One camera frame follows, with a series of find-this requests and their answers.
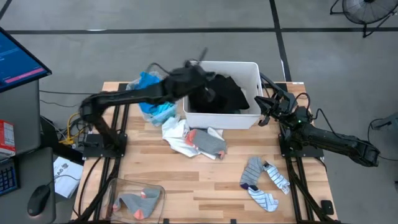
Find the concrete floor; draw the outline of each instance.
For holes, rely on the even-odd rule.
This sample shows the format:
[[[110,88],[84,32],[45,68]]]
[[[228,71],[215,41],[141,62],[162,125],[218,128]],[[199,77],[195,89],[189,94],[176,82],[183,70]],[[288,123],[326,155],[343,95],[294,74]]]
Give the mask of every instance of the concrete floor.
[[[0,8],[6,0],[0,0]],[[281,28],[360,27],[328,14],[333,0],[277,0]],[[6,30],[273,27],[269,0],[12,0],[0,21]],[[384,27],[398,27],[398,16]],[[52,69],[40,89],[100,91],[104,81],[130,81],[151,62],[170,69],[209,48],[206,60],[248,61],[274,81],[283,81],[275,33],[14,35]],[[322,108],[335,131],[366,138],[370,120],[398,111],[398,32],[283,33],[292,80],[305,82],[311,108]],[[45,101],[79,103],[84,96],[40,94]],[[76,108],[41,104],[41,114],[64,127]],[[316,125],[327,129],[318,119]],[[384,157],[398,158],[398,131],[371,133]],[[398,162],[365,168],[325,153],[339,219],[345,223],[395,223]],[[72,200],[57,204],[66,222]]]

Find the computer monitor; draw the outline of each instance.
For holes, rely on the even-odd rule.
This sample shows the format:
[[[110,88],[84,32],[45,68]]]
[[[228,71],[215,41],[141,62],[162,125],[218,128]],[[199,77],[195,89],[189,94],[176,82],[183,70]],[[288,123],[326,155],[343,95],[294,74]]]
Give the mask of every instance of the computer monitor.
[[[0,93],[51,75],[51,70],[0,27]]]

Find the computer mouse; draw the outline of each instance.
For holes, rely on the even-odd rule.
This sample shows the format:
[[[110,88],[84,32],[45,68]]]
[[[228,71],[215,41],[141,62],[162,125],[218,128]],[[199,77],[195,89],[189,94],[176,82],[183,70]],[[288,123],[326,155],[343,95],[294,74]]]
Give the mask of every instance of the computer mouse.
[[[50,196],[50,187],[47,185],[38,186],[30,196],[27,203],[27,213],[30,216],[36,216],[43,212],[45,204]]]

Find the paper sheet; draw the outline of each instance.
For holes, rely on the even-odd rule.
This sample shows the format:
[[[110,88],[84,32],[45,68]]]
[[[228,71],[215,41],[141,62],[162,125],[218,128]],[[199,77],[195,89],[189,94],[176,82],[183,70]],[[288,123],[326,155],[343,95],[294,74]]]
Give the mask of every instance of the paper sheet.
[[[70,162],[67,159],[62,157],[58,157],[53,163],[54,169],[54,184],[55,184],[55,192],[66,197],[70,198],[76,188],[79,186],[81,174],[83,173],[83,166],[78,165],[74,162]],[[77,180],[68,177],[58,177],[61,175],[70,175]]]

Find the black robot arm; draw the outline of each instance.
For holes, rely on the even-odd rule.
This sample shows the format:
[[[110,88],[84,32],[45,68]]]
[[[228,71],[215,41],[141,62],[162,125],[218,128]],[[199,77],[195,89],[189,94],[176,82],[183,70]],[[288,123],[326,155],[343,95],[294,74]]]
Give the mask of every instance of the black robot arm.
[[[184,67],[171,71],[164,80],[145,89],[91,95],[83,100],[79,113],[83,121],[94,125],[100,133],[104,149],[118,151],[122,147],[122,136],[111,129],[103,119],[102,114],[106,108],[143,102],[153,105],[174,102],[194,91],[203,91],[208,95],[205,88],[206,75],[201,66],[186,62]]]
[[[294,110],[292,107],[286,106],[295,106],[295,103],[292,104],[291,93],[287,93],[280,88],[276,89],[275,92],[270,98],[261,96],[255,98],[260,106],[261,114],[265,116],[259,122],[259,125],[267,124],[269,117],[278,120],[281,135],[289,148],[299,151],[309,145],[348,156],[362,166],[378,166],[377,157],[380,152],[370,142],[360,140],[355,136],[346,136],[314,127],[312,125],[313,117],[307,108],[299,106]]]

